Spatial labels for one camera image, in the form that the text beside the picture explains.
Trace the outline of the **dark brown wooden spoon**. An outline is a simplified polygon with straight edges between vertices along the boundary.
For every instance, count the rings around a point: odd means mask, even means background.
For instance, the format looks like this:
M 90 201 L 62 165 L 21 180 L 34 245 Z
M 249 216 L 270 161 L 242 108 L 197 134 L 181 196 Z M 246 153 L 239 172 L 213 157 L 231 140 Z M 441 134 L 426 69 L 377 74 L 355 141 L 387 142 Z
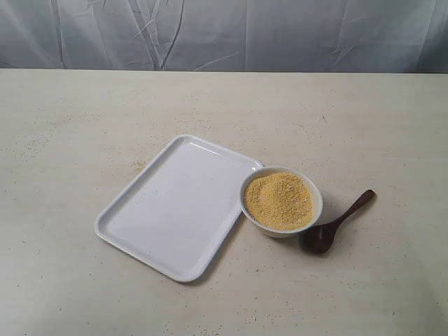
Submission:
M 333 245 L 340 225 L 357 210 L 369 204 L 376 196 L 374 190 L 366 190 L 340 217 L 324 225 L 313 226 L 305 230 L 299 238 L 300 246 L 307 253 L 326 254 Z

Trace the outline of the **golden breadcrumbs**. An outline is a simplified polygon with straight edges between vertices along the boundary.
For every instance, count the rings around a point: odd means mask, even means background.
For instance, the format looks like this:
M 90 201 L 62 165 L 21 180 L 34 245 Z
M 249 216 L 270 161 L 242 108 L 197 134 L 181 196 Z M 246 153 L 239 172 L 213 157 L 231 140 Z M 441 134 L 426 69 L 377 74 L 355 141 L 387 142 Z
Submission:
M 303 228 L 313 216 L 308 188 L 291 173 L 254 179 L 244 191 L 244 205 L 259 224 L 275 230 Z

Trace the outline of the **white ceramic bowl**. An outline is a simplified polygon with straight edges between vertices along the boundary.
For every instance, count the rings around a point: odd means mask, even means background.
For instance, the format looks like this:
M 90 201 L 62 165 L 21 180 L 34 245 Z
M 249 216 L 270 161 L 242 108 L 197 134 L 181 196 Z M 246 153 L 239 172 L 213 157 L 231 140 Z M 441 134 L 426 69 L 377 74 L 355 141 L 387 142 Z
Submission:
M 313 216 L 311 218 L 311 222 L 299 229 L 296 230 L 275 230 L 271 229 L 269 227 L 265 227 L 264 225 L 259 224 L 255 219 L 251 217 L 251 215 L 248 213 L 245 205 L 244 205 L 244 191 L 247 187 L 247 185 L 252 182 L 256 178 L 269 176 L 270 174 L 275 173 L 291 173 L 302 179 L 303 183 L 308 188 L 311 200 L 313 204 Z M 303 232 L 307 229 L 309 229 L 312 225 L 316 224 L 317 220 L 321 216 L 322 210 L 323 210 L 323 198 L 321 196 L 321 192 L 319 189 L 315 186 L 315 184 L 307 178 L 304 174 L 294 171 L 289 168 L 285 167 L 262 167 L 260 169 L 255 170 L 253 173 L 251 173 L 249 176 L 246 177 L 244 182 L 241 185 L 240 191 L 239 191 L 239 199 L 241 203 L 241 210 L 243 211 L 244 215 L 252 222 L 252 224 L 255 225 L 259 231 L 261 231 L 264 235 L 267 235 L 268 237 L 277 238 L 277 239 L 283 239 L 287 237 L 292 237 L 293 235 L 296 235 L 297 233 Z

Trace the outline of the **white rectangular plastic tray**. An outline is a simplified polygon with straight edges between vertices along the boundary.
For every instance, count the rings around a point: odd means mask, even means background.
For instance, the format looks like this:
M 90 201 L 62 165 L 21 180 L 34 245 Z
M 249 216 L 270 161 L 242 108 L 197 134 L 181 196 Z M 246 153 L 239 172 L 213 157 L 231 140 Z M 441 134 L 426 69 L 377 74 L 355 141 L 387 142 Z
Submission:
M 242 212 L 242 183 L 262 166 L 197 136 L 178 136 L 99 214 L 94 231 L 170 279 L 194 281 Z

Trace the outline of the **white wrinkled backdrop cloth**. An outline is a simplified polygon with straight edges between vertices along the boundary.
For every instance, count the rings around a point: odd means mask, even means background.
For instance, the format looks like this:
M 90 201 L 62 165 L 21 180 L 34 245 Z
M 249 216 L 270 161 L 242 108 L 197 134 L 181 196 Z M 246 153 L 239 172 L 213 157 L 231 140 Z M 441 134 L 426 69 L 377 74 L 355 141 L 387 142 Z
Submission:
M 2 1 L 3 68 L 436 73 L 446 1 Z

